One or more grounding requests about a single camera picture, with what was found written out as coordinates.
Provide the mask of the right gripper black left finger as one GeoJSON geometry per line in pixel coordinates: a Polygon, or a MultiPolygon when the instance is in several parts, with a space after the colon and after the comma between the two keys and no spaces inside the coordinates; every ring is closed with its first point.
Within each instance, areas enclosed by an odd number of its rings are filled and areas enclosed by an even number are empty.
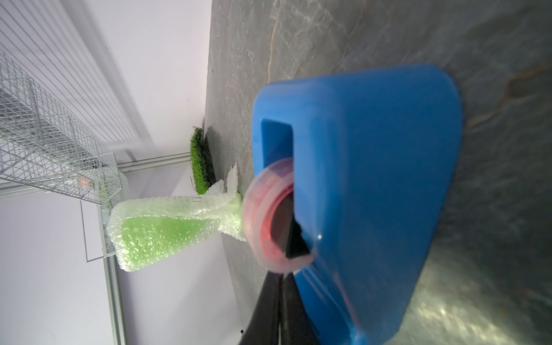
{"type": "Polygon", "coordinates": [[[283,276],[268,272],[240,344],[277,345],[280,341],[280,289],[283,276]]]}

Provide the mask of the blue tape dispenser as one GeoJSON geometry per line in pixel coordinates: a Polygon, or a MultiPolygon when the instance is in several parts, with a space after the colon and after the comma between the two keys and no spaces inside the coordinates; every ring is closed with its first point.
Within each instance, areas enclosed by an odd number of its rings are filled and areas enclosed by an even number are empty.
{"type": "Polygon", "coordinates": [[[252,108],[255,177],[293,159],[286,257],[319,344],[383,344],[413,296],[461,147],[461,97],[429,64],[264,86],[252,108]]]}

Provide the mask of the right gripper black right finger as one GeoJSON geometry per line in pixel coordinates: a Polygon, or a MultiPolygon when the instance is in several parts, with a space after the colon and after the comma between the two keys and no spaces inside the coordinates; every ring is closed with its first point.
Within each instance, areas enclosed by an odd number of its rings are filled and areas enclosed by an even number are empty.
{"type": "Polygon", "coordinates": [[[282,280],[281,344],[319,344],[292,273],[282,280]]]}

